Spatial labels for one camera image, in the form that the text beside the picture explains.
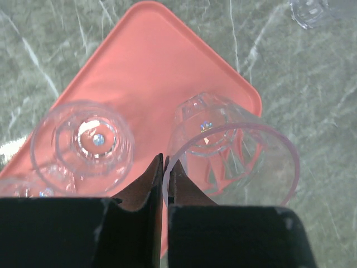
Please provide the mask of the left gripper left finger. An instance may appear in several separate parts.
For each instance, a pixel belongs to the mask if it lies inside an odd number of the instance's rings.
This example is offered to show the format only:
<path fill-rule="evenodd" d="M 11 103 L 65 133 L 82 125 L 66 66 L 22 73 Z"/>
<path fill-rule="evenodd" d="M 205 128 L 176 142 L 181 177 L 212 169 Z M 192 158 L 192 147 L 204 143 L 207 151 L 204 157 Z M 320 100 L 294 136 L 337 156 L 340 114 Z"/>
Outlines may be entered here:
<path fill-rule="evenodd" d="M 2 198 L 2 267 L 159 267 L 163 156 L 111 198 Z"/>

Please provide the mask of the clear glass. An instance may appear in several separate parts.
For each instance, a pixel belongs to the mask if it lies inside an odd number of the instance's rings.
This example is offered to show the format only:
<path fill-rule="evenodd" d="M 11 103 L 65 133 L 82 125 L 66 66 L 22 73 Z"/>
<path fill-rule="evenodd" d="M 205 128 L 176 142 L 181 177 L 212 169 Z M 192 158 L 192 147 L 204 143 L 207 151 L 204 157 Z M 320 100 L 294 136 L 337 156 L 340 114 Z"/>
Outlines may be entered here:
<path fill-rule="evenodd" d="M 163 196 L 179 193 L 174 167 L 220 204 L 286 205 L 300 178 L 293 143 L 232 100 L 200 93 L 175 110 Z"/>
<path fill-rule="evenodd" d="M 2 197 L 53 197 L 55 192 L 52 188 L 25 179 L 7 177 L 1 179 Z"/>
<path fill-rule="evenodd" d="M 323 26 L 333 21 L 339 1 L 291 0 L 292 19 L 304 29 Z"/>
<path fill-rule="evenodd" d="M 109 195 L 130 172 L 134 136 L 119 112 L 88 100 L 46 113 L 30 141 L 36 175 L 57 193 Z"/>

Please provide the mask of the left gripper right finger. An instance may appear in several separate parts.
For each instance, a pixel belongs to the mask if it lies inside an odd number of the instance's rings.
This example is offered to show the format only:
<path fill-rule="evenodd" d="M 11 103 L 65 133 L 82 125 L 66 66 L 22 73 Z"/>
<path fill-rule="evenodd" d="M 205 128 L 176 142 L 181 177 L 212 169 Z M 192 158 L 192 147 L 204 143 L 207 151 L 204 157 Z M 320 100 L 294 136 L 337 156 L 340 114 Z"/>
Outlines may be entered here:
<path fill-rule="evenodd" d="M 316 267 L 305 228 L 291 209 L 218 205 L 165 160 L 169 267 Z"/>

